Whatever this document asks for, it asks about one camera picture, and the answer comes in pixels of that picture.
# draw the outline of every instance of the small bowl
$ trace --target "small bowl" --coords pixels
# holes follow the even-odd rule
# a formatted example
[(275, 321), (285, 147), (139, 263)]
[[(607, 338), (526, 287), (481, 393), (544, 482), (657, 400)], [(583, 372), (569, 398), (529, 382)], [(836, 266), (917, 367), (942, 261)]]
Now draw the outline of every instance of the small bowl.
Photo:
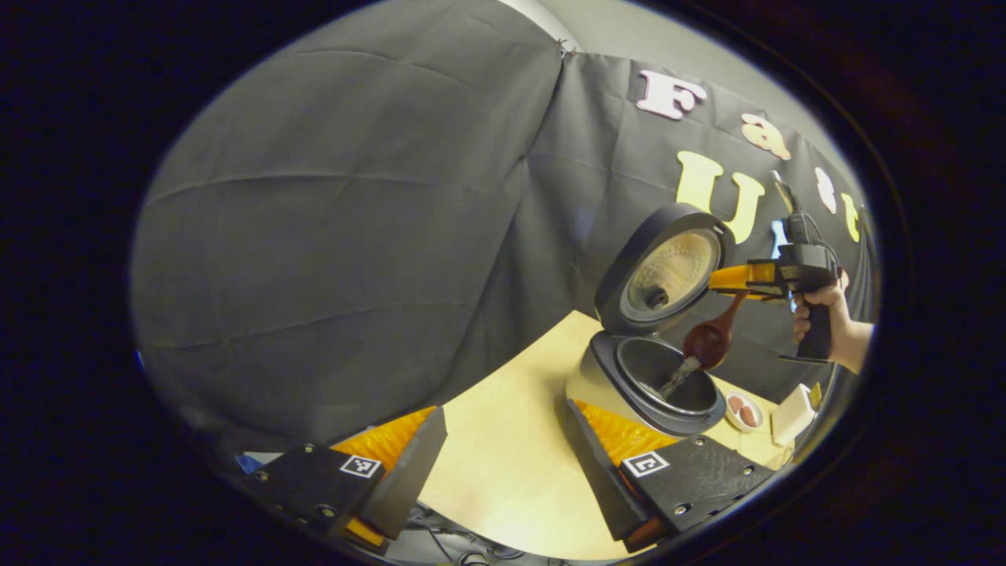
[[(730, 409), (730, 399), (733, 398), (739, 399), (743, 403), (743, 406), (741, 408), (743, 407), (751, 408), (751, 413), (753, 413), (754, 415), (754, 422), (758, 423), (758, 426), (747, 426), (746, 423), (740, 420), (740, 415), (739, 415), (740, 411), (737, 410), (737, 412), (733, 412), (733, 410)], [(754, 400), (751, 399), (750, 397), (747, 397), (746, 395), (740, 393), (739, 391), (731, 391), (730, 393), (726, 394), (725, 399), (726, 399), (726, 420), (730, 421), (730, 424), (735, 426), (738, 430), (740, 430), (740, 432), (750, 432), (752, 430), (758, 430), (759, 428), (762, 427), (763, 424), (765, 424), (765, 415), (762, 414), (762, 408), (759, 407), (758, 403), (754, 403)]]

